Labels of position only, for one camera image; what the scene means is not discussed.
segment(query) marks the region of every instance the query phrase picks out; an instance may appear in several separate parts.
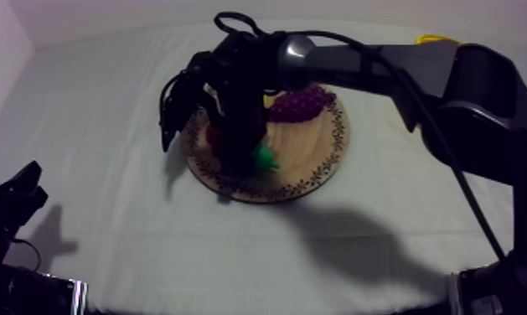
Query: black cable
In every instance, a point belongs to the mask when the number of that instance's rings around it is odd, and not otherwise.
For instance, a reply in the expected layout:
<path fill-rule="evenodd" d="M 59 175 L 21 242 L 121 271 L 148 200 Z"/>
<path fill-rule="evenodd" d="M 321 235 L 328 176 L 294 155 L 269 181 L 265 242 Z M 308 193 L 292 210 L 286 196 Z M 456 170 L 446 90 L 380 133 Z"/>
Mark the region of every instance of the black cable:
<path fill-rule="evenodd" d="M 445 136 L 443 136 L 443 133 L 441 132 L 441 129 L 439 129 L 439 126 L 435 122 L 435 119 L 433 118 L 431 113 L 427 110 L 426 104 L 423 102 L 421 97 L 417 94 L 416 90 L 411 85 L 411 83 L 408 81 L 408 79 L 404 77 L 404 75 L 402 75 L 402 73 L 385 56 L 383 56 L 382 54 L 379 54 L 377 51 L 369 48 L 367 45 L 362 44 L 357 40 L 351 39 L 349 37 L 346 37 L 340 34 L 330 33 L 326 31 L 317 31 L 317 30 L 288 32 L 288 34 L 325 37 L 325 38 L 334 39 L 334 40 L 338 40 L 340 42 L 346 43 L 352 49 L 355 49 L 362 54 L 368 54 L 373 59 L 376 59 L 376 61 L 381 63 L 399 81 L 399 83 L 402 85 L 404 90 L 408 93 L 408 95 L 411 97 L 411 99 L 420 109 L 421 114 L 425 118 L 426 124 L 433 130 L 433 132 L 435 132 L 437 140 L 441 143 L 443 151 L 445 155 L 447 156 L 447 163 L 449 167 L 451 168 L 453 174 L 455 175 L 455 178 L 458 181 L 458 185 L 460 186 L 462 193 L 464 194 L 466 200 L 468 201 L 468 204 L 470 205 L 470 208 L 473 211 L 474 216 L 476 217 L 476 220 L 478 221 L 478 224 L 482 228 L 484 235 L 486 236 L 486 238 L 488 239 L 488 242 L 492 246 L 493 252 L 496 254 L 500 262 L 503 262 L 504 264 L 506 264 L 504 250 L 499 245 L 498 240 L 496 239 L 496 236 L 494 235 L 492 228 L 490 227 L 488 221 L 486 220 L 486 217 L 484 216 L 482 209 L 480 209 L 480 205 L 478 204 L 478 201 L 476 200 L 476 197 L 474 196 L 474 193 L 471 190 L 470 185 L 468 185 L 468 181 L 466 177 L 464 176 L 464 172 L 461 166 L 459 165 L 457 158 L 453 154 L 452 149 L 449 146 L 449 143 L 447 142 L 447 139 L 445 139 Z"/>
<path fill-rule="evenodd" d="M 20 239 L 14 239 L 11 241 L 14 244 L 25 244 L 28 245 L 30 248 L 34 250 L 34 253 L 36 254 L 36 267 L 33 269 L 34 272 L 38 271 L 40 269 L 40 264 L 42 263 L 42 257 L 40 256 L 39 250 L 34 246 L 31 242 L 28 240 L 20 240 Z"/>
<path fill-rule="evenodd" d="M 168 93 L 168 90 L 171 87 L 171 85 L 173 85 L 173 83 L 175 83 L 175 81 L 177 81 L 177 79 L 179 79 L 181 76 L 185 75 L 185 73 L 186 73 L 185 70 L 179 72 L 177 75 L 171 78 L 171 80 L 168 83 L 166 83 L 163 86 L 162 94 L 159 96 L 159 107 L 160 108 L 163 106 L 163 101 L 165 101 L 165 95 Z"/>

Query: purple grapes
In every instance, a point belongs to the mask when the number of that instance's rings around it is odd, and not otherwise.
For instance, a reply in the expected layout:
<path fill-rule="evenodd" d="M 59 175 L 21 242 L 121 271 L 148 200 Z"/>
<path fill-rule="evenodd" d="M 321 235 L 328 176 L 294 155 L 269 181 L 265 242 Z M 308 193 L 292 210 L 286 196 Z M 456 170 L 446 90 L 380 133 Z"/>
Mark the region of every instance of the purple grapes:
<path fill-rule="evenodd" d="M 325 106 L 335 101 L 335 94 L 313 85 L 300 92 L 278 96 L 269 108 L 269 121 L 302 122 L 320 115 Z"/>

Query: yellow object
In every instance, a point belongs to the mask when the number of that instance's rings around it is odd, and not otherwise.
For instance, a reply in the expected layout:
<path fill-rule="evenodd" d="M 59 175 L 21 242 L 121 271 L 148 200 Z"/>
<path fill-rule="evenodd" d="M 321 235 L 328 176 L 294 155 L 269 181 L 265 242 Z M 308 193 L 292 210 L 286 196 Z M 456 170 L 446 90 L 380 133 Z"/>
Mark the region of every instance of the yellow object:
<path fill-rule="evenodd" d="M 270 108 L 271 106 L 273 106 L 273 103 L 275 102 L 275 99 L 281 95 L 285 94 L 285 91 L 282 90 L 281 92 L 279 92 L 279 94 L 275 95 L 275 96 L 266 96 L 266 95 L 263 95 L 263 106 L 265 106 L 265 108 Z"/>
<path fill-rule="evenodd" d="M 452 39 L 450 37 L 443 36 L 443 35 L 437 35 L 437 34 L 423 34 L 423 35 L 420 35 L 416 39 L 416 44 L 431 43 L 431 42 L 436 42 L 438 40 L 452 40 L 453 42 L 456 42 L 457 44 L 462 44 L 461 42 L 459 42 L 456 39 Z"/>
<path fill-rule="evenodd" d="M 263 105 L 265 108 L 269 108 L 273 106 L 273 102 L 275 101 L 274 96 L 263 96 Z"/>

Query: white tablecloth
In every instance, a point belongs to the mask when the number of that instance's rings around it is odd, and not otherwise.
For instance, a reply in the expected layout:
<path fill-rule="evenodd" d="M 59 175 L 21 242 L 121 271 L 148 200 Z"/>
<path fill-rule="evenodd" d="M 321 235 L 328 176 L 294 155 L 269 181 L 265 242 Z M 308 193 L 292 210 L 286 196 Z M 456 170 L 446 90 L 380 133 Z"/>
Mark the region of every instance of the white tablecloth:
<path fill-rule="evenodd" d="M 368 44 L 426 30 L 283 21 Z M 203 24 L 40 50 L 0 115 L 0 182 L 38 161 L 48 203 L 21 230 L 42 271 L 90 283 L 90 303 L 171 314 L 349 314 L 434 302 L 451 271 L 495 260 L 445 166 L 386 97 L 334 89 L 351 121 L 338 173 L 290 208 L 223 204 L 163 154 L 158 97 L 224 35 Z M 496 43 L 527 81 L 527 48 Z M 508 250 L 511 189 L 470 183 Z M 30 250 L 8 261 L 31 266 Z"/>

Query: wooden plate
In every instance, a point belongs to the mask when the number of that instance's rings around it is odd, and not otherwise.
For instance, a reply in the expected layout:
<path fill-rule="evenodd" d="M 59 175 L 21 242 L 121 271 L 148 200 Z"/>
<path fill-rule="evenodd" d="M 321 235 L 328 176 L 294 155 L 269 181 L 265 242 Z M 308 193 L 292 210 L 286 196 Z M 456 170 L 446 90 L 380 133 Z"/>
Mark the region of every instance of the wooden plate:
<path fill-rule="evenodd" d="M 267 204 L 311 193 L 330 179 L 349 145 L 349 119 L 339 100 L 319 116 L 298 123 L 267 123 L 263 142 L 275 153 L 279 168 L 253 177 L 225 176 L 206 141 L 209 118 L 197 111 L 183 129 L 182 145 L 193 174 L 227 198 Z"/>

